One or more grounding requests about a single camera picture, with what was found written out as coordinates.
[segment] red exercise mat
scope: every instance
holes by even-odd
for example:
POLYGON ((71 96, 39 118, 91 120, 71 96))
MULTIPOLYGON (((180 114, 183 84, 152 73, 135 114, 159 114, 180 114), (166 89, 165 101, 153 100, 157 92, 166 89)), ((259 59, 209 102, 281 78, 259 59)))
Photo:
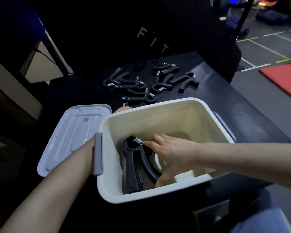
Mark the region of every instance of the red exercise mat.
POLYGON ((259 71, 291 95, 291 65, 267 67, 259 71))

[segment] gray floor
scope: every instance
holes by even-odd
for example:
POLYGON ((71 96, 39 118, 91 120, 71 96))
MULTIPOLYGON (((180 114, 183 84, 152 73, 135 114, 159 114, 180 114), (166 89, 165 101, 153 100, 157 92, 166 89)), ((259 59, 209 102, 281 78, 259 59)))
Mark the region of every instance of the gray floor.
MULTIPOLYGON (((238 10, 233 11, 233 15, 238 14, 238 10)), ((255 15, 256 11, 252 10, 245 22, 245 27, 250 29, 246 39, 259 37, 253 39, 253 41, 290 58, 291 41, 276 35, 266 37, 263 37, 263 35, 285 31, 279 35, 291 39, 291 31, 289 32, 291 26, 268 26, 257 22, 255 15)), ((237 44, 242 51, 242 57, 255 66, 268 63, 271 63, 270 66, 291 64, 291 61, 275 63, 284 58, 250 41, 237 44)), ((245 68, 252 67, 243 60, 241 60, 241 65, 245 68)), ((236 72, 231 85, 291 139, 291 97, 261 75, 258 70, 236 72)), ((279 185, 272 185, 268 189, 276 197, 279 206, 291 224, 291 189, 279 185)))

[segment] container lid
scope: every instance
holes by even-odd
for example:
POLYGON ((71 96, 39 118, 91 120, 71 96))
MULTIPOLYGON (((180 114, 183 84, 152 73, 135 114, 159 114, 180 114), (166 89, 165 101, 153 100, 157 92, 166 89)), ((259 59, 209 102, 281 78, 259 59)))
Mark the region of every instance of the container lid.
POLYGON ((66 110, 39 161, 37 171, 47 176, 60 162, 98 131, 100 121, 111 114, 106 104, 78 105, 66 110))

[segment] gray clip handle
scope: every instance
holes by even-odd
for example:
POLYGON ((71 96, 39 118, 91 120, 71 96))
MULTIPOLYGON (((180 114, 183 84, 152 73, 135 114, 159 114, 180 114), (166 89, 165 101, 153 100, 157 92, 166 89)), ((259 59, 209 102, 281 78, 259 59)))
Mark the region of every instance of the gray clip handle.
POLYGON ((220 117, 220 115, 218 115, 218 113, 214 112, 214 115, 217 117, 217 119, 220 121, 220 123, 223 125, 223 127, 225 127, 225 130, 230 134, 230 136, 232 137, 232 139, 234 140, 234 142, 236 142, 236 137, 235 135, 232 133, 232 131, 228 128, 228 126, 226 125, 226 123, 223 121, 223 119, 220 117))
POLYGON ((104 172, 104 152, 102 132, 95 134, 95 148, 94 148, 94 176, 99 176, 104 172))

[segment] hand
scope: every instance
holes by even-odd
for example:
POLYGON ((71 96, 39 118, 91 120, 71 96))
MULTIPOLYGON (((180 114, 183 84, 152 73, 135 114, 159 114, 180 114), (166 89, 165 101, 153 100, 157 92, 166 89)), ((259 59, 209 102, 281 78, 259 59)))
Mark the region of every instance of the hand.
POLYGON ((166 169, 156 182, 155 187, 166 185, 175 175, 195 168, 194 154, 198 143, 165 134, 153 134, 148 141, 142 143, 151 148, 166 164, 166 169))
POLYGON ((132 109, 132 107, 129 107, 129 106, 125 106, 125 107, 120 107, 118 108, 115 113, 118 113, 118 112, 122 112, 122 111, 125 111, 125 110, 130 110, 132 109))

